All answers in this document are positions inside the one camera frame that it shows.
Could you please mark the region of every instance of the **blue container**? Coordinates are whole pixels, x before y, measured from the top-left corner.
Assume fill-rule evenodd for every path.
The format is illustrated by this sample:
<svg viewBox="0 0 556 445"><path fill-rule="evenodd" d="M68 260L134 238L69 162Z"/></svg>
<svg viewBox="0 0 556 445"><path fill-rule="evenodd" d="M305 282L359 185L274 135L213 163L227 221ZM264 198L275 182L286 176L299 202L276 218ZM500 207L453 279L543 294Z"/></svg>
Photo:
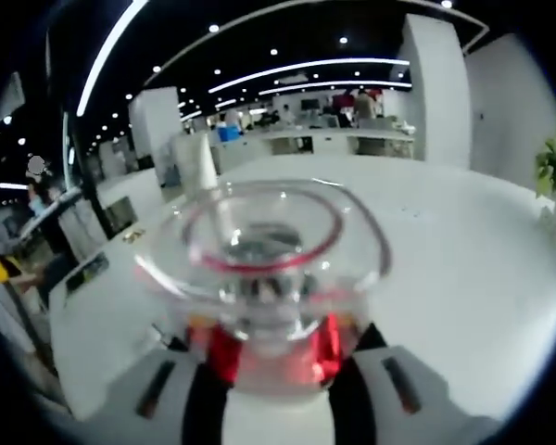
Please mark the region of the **blue container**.
<svg viewBox="0 0 556 445"><path fill-rule="evenodd" d="M221 142L233 141L238 139L240 136L239 127L236 125L231 125L230 127L219 127L218 131Z"/></svg>

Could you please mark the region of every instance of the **black ceiling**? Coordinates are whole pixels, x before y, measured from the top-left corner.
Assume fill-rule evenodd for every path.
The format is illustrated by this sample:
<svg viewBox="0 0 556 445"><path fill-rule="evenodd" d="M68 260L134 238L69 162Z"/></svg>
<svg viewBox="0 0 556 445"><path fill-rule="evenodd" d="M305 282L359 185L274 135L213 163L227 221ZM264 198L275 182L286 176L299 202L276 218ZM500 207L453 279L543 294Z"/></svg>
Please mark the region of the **black ceiling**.
<svg viewBox="0 0 556 445"><path fill-rule="evenodd" d="M127 131L126 94L139 93L153 74L153 66L162 66L180 50L207 35L210 24L222 26L278 3L282 1L150 0L119 39L101 71L84 116L75 122L79 144L87 148L96 134L110 139L120 131ZM11 125L0 124L0 181L23 181L29 152L52 159L56 166L61 163L58 113L64 108L75 114L101 44L129 4L129 0L61 2L57 19L49 28L50 82L45 78L44 37L35 36L34 51L29 51L19 66L28 103L13 115ZM488 2L455 1L455 8L485 23L493 23L494 10L485 5ZM219 32L161 72L148 87L186 88L181 100L194 99L194 104L187 104L182 109L184 114L194 111L196 105L205 112L213 111L218 97L243 96L243 87L247 89L246 100L251 101L258 91L272 88L273 80L281 76L258 79L216 95L209 95L208 89L253 72L322 58L396 58L407 13L451 21L462 44L480 31L478 26L463 19L396 0L331 0L293 6ZM487 39L502 31L494 23ZM348 38L346 45L338 42L341 36ZM271 56L272 48L278 50L277 56ZM215 69L220 69L221 75L215 75ZM360 79L387 80L390 67L340 65L319 67L307 74L317 73L322 81L346 80L353 78L355 70L361 71ZM112 113L118 113L119 117L112 119ZM107 126L106 132L102 131L102 125ZM21 147L16 141L23 136L27 144Z"/></svg>

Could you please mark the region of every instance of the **red rim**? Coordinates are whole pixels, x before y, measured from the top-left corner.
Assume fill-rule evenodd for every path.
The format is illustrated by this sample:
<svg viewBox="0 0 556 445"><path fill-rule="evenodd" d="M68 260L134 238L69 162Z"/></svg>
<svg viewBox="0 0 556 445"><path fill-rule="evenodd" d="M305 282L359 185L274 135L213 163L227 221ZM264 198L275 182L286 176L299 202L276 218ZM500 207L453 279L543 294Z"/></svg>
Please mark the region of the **red rim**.
<svg viewBox="0 0 556 445"><path fill-rule="evenodd" d="M199 264L202 264L213 271L221 272L221 273L275 273L278 271L282 271L284 269L288 269L291 267L297 267L299 265L305 264L310 262L320 255L322 255L329 247L333 245L333 243L340 237L342 233L342 227L344 225L342 221L342 217L338 213L338 211L332 206L326 199L323 197L307 192L305 190L299 190L295 188L288 188L288 187L280 187L279 191L284 192L287 191L288 193L308 197L315 202L323 204L323 206L327 209L327 211L332 216L333 225L330 229L328 236L315 248L302 252L300 254L296 254L290 258L285 260L279 260L269 264L262 264L262 265L252 265L252 264L245 264L240 262L228 262L227 260L202 251L200 247L195 246L194 240L192 239L194 224L196 220L204 213L205 210L209 209L210 207L218 206L221 202L236 198L236 197L244 197L246 195L251 195L253 193L258 193L258 191L254 192L247 192L239 193L234 196L229 197L220 197L216 199L212 199L208 201L206 204L202 205L198 210L196 210L187 221L187 224L183 228L183 242L187 246L187 248L192 251L192 258Z"/></svg>

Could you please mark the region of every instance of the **ceiling light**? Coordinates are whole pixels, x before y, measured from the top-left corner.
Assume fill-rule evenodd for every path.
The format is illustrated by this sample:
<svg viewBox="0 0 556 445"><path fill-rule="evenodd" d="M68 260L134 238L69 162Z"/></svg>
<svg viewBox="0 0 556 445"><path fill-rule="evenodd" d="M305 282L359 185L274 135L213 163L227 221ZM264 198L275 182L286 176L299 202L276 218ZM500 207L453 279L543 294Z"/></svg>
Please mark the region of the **ceiling light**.
<svg viewBox="0 0 556 445"><path fill-rule="evenodd" d="M381 63L389 65L403 65L409 66L410 62L408 60L397 60L394 58L373 58L373 57L350 57L350 58L330 58L327 60L315 60L313 62L297 63L295 65L287 65L285 67L274 68L271 70L265 70L256 72L255 74L249 74L248 76L240 77L233 81L223 83L222 85L215 86L208 90L209 93L216 93L230 86L238 85L239 83L251 81L253 79L258 79L260 77L272 76L279 72L291 71L291 70L301 70L303 68L320 67L324 65L339 65L339 64L354 64L354 63Z"/></svg>
<svg viewBox="0 0 556 445"><path fill-rule="evenodd" d="M27 185L25 184L11 184L11 183L0 183L0 188L7 190L27 190Z"/></svg>
<svg viewBox="0 0 556 445"><path fill-rule="evenodd" d="M280 88L273 88L271 90L260 91L259 95L273 95L274 93L282 93L284 91L297 90L303 88L301 91L305 91L305 88L316 88L318 86L332 86L332 85L360 85L360 88L364 88L364 85L381 85L381 86L399 86L404 88L411 88L411 83L401 83L401 82L390 82L390 81L332 81L332 82L315 82L315 83L300 83L298 85L283 86Z"/></svg>
<svg viewBox="0 0 556 445"><path fill-rule="evenodd" d="M91 93L93 92L93 88L95 88L96 80L99 77L99 73L105 66L105 62L107 61L113 46L115 46L115 43L120 39L125 29L128 27L133 18L136 17L136 14L138 14L144 7L147 1L148 0L133 0L111 29L111 32L99 50L99 54L96 56L91 72L89 72L89 77L87 77L84 88L82 89L81 101L79 102L78 109L76 110L77 116L82 116L84 114L89 98L91 97Z"/></svg>
<svg viewBox="0 0 556 445"><path fill-rule="evenodd" d="M193 113L191 113L191 114L186 114L185 116L183 116L183 117L181 118L181 121L182 121L182 122L189 121L190 119L195 118L196 116L199 116L200 114L202 114L201 111L195 111L195 112L193 112Z"/></svg>
<svg viewBox="0 0 556 445"><path fill-rule="evenodd" d="M216 108L226 107L227 105L234 104L236 101L237 101L237 99L225 100L224 102L220 102L220 104L216 104L214 107L216 107Z"/></svg>

